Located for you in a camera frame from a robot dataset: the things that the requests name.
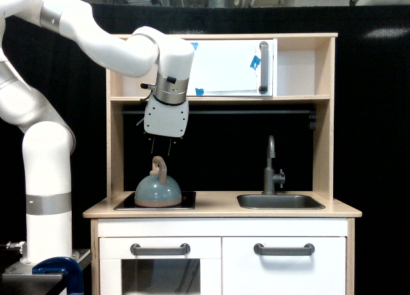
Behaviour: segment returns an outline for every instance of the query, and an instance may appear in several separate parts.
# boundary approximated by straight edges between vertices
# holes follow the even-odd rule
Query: microwave handle
[[[266,94],[269,78],[269,45],[266,42],[261,42],[259,48],[261,50],[261,86],[259,87],[259,93]]]
[[[187,255],[191,247],[188,244],[182,244],[175,248],[141,248],[139,244],[133,244],[130,250],[133,255]]]

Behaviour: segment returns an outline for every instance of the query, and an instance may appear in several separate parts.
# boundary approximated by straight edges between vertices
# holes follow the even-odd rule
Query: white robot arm
[[[158,64],[156,85],[147,86],[154,92],[145,111],[145,130],[183,135],[191,44],[149,27],[121,40],[98,27],[91,6],[80,0],[0,0],[0,42],[5,18],[12,15],[74,40],[93,61],[123,75],[141,77]],[[71,257],[70,154],[75,137],[48,100],[19,76],[1,46],[0,117],[25,133],[27,261]]]

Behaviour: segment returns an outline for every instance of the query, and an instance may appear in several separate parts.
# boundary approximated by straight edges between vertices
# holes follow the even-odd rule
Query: oven handle
[[[133,255],[187,255],[191,251],[188,244],[182,244],[175,248],[141,248],[139,244],[131,245]]]
[[[303,248],[273,248],[256,244],[254,251],[257,255],[302,256],[312,255],[315,252],[315,247],[312,244],[306,244]]]

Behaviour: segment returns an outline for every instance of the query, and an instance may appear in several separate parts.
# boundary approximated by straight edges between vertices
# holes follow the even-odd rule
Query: kettle handle
[[[149,174],[159,174],[160,184],[165,184],[167,181],[167,165],[165,165],[165,161],[162,157],[155,156],[152,159],[152,171]]]

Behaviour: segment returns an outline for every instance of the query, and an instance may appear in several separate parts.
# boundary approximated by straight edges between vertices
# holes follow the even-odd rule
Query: blue clamp
[[[84,295],[83,271],[72,258],[49,258],[33,267],[33,274],[63,273],[67,279],[67,295]]]

